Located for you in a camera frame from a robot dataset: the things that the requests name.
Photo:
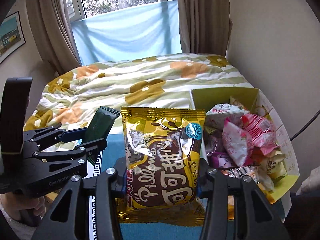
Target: white wall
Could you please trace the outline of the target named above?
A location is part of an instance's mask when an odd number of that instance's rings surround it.
[[[36,108],[45,84],[53,79],[53,69],[50,65],[43,64],[41,60],[30,29],[25,0],[17,0],[8,15],[17,11],[20,13],[21,28],[26,43],[0,63],[0,104],[7,78],[32,76],[34,80],[30,90],[30,103],[26,111],[26,118],[28,118]]]
[[[320,109],[320,23],[305,0],[230,0],[228,60],[260,88],[289,136]],[[300,178],[320,165],[320,117],[292,145]]]

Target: snack box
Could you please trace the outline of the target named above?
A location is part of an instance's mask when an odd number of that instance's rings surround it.
[[[275,183],[275,191],[271,194],[274,200],[277,201],[285,195],[297,181],[299,177],[299,168],[288,133],[278,113],[261,90],[244,87],[220,87],[191,90],[190,108],[205,109],[207,112],[216,104],[229,103],[230,97],[238,100],[250,110],[251,113],[270,119],[276,126],[276,140],[277,144],[280,146],[281,152],[286,155],[284,165],[287,170],[287,175]],[[291,206],[289,196],[289,193],[287,193],[285,200],[281,198],[284,208],[287,205]]]

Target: framed picture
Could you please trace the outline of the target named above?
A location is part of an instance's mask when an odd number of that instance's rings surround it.
[[[4,19],[0,25],[0,63],[26,41],[21,29],[19,12]]]

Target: brown curtain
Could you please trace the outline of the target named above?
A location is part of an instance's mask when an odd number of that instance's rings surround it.
[[[178,8],[182,52],[225,56],[229,0],[178,0]]]
[[[79,67],[65,0],[26,0],[28,19],[42,60],[63,74]]]

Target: bed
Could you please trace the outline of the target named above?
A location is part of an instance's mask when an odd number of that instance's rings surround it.
[[[87,127],[100,106],[189,108],[191,89],[252,87],[224,57],[174,54],[133,61],[97,62],[49,82],[24,130],[61,122],[62,129]],[[121,116],[110,134],[122,134]],[[76,142],[47,149],[73,149]]]

